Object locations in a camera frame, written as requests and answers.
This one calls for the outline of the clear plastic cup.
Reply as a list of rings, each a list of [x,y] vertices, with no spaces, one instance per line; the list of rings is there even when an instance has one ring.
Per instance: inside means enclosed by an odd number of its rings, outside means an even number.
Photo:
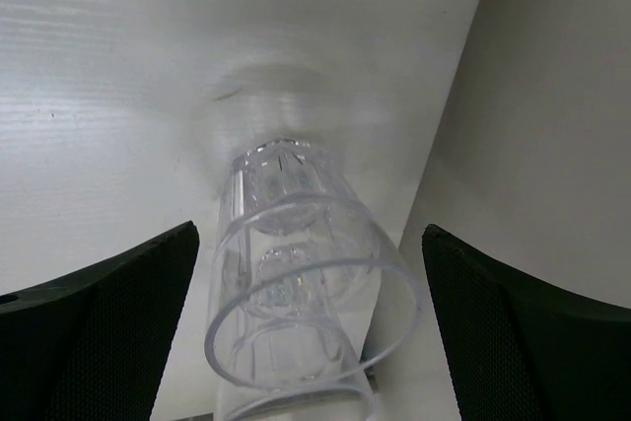
[[[206,359],[218,420],[370,420],[367,372],[416,330],[418,283],[320,147],[236,157],[221,196]]]

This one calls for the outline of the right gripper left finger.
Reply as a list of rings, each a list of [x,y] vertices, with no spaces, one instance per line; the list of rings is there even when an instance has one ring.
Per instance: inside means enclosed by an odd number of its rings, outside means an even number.
[[[199,244],[185,222],[2,295],[2,419],[149,419]]]

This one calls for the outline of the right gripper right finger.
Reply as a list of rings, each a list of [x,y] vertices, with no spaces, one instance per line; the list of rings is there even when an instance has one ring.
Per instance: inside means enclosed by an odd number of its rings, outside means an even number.
[[[629,419],[628,309],[530,276],[436,225],[422,253],[462,419]]]

